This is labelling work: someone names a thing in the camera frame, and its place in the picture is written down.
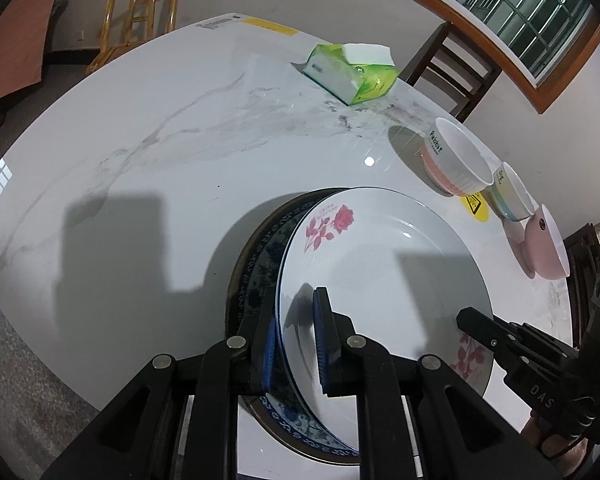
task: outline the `plate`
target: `plate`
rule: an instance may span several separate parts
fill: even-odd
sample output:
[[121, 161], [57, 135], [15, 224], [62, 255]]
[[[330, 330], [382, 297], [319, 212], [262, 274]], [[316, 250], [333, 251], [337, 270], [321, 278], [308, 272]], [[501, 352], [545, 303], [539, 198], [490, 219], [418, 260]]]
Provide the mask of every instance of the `plate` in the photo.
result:
[[[276, 209], [246, 243], [229, 282], [225, 334], [236, 335], [242, 319], [274, 302], [278, 270], [291, 235], [306, 213], [342, 188], [320, 189], [298, 196]], [[358, 454], [344, 446], [315, 420], [291, 387], [280, 352], [274, 361], [270, 392], [242, 398], [251, 415], [277, 441], [298, 454], [320, 462], [357, 465]]]
[[456, 326], [472, 306], [493, 317], [480, 270], [449, 225], [401, 193], [343, 190], [307, 213], [286, 247], [276, 291], [283, 362], [304, 408], [358, 449], [356, 400], [322, 394], [312, 293], [328, 290], [334, 312], [392, 354], [439, 356], [483, 395], [493, 354]]

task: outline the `bowl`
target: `bowl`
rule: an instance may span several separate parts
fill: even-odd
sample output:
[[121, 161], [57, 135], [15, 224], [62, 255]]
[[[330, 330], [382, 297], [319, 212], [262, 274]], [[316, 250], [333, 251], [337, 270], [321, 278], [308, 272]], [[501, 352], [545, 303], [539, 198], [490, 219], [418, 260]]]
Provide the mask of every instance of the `bowl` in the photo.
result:
[[421, 150], [424, 167], [433, 182], [458, 196], [468, 196], [493, 184], [493, 174], [478, 148], [451, 121], [438, 117]]
[[541, 204], [525, 227], [522, 254], [530, 270], [547, 280], [560, 280], [570, 273], [567, 249], [554, 218]]
[[493, 174], [489, 187], [493, 205], [501, 215], [512, 222], [520, 222], [534, 213], [534, 204], [525, 185], [513, 168], [503, 162]]

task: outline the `chair backrest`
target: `chair backrest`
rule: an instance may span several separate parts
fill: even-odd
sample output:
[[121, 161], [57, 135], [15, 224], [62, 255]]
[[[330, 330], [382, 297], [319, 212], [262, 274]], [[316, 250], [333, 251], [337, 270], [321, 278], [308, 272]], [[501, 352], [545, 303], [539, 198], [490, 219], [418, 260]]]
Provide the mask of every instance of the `chair backrest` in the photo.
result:
[[[475, 62], [469, 63], [466, 56]], [[425, 73], [432, 75], [426, 78], [453, 94], [458, 104], [451, 113], [463, 122], [501, 72], [501, 67], [462, 30], [443, 23], [400, 73], [400, 79], [414, 86]]]
[[[108, 0], [105, 10], [104, 24], [102, 27], [102, 36], [100, 38], [100, 51], [104, 52], [109, 42], [109, 31], [111, 26], [111, 18], [113, 14], [116, 0]], [[146, 12], [136, 15], [137, 7], [146, 7]], [[178, 0], [170, 0], [169, 18], [166, 26], [166, 32], [171, 32], [175, 28], [176, 12], [178, 10]], [[154, 38], [154, 21], [155, 21], [155, 0], [129, 0], [128, 15], [126, 16], [123, 28], [123, 43], [122, 45], [130, 45], [135, 43], [143, 43]], [[142, 36], [139, 40], [132, 40], [134, 23], [145, 22], [146, 26], [142, 31]]]

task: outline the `tissue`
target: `tissue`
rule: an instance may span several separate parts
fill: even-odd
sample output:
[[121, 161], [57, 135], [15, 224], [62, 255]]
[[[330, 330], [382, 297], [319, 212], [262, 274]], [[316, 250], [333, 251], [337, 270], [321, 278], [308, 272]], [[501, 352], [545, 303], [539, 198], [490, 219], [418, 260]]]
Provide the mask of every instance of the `tissue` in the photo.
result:
[[319, 44], [302, 73], [346, 105], [385, 95], [398, 78], [389, 47], [365, 43]]

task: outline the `white plate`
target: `white plate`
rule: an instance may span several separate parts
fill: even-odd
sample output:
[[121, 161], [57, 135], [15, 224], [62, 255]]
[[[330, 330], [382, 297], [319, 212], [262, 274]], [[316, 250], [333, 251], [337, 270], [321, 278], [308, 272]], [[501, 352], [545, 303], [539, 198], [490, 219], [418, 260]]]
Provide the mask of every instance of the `white plate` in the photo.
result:
[[387, 189], [344, 190], [307, 213], [280, 267], [276, 320], [292, 386], [315, 418], [357, 449], [355, 398], [327, 398], [318, 378], [318, 286], [357, 333], [407, 358], [436, 354], [484, 393], [493, 354], [458, 330], [456, 314], [473, 306], [493, 317], [489, 295], [462, 240], [432, 210]]

